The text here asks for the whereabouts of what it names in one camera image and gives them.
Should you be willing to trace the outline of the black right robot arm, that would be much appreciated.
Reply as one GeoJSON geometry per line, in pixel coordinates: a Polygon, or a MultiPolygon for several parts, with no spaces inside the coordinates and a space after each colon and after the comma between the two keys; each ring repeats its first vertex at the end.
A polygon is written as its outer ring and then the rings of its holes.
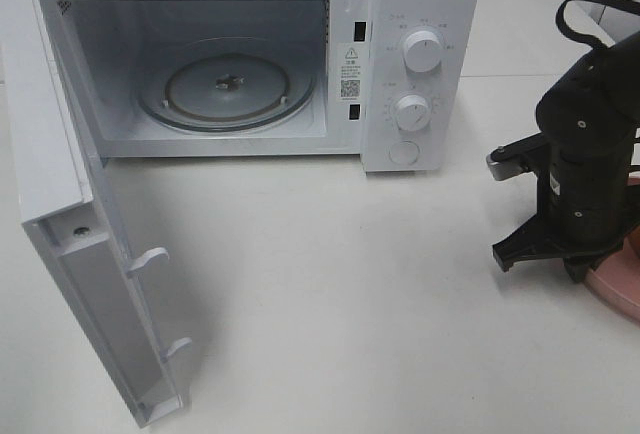
{"type": "Polygon", "coordinates": [[[639,189],[629,183],[639,127],[639,37],[580,58],[541,98],[537,134],[487,157],[497,181],[537,177],[536,212],[493,245],[503,271],[560,259],[585,279],[639,225],[639,189]]]}

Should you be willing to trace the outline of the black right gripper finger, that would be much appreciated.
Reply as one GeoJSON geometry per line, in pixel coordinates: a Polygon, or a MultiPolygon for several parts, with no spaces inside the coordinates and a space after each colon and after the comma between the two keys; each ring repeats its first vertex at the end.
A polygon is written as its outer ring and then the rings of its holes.
{"type": "Polygon", "coordinates": [[[605,260],[604,254],[573,256],[563,259],[565,271],[574,283],[582,283],[587,274],[597,269],[605,260]]]}
{"type": "Polygon", "coordinates": [[[518,262],[561,258],[568,252],[567,245],[539,214],[492,246],[493,257],[503,272],[518,262]]]}

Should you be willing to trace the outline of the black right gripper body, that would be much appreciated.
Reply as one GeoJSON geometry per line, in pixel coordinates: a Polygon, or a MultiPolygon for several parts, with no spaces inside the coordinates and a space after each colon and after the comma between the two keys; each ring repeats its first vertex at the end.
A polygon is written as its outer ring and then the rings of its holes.
{"type": "Polygon", "coordinates": [[[550,150],[542,197],[542,219],[550,238],[566,254],[601,252],[633,229],[628,185],[631,148],[585,157],[550,150]]]}

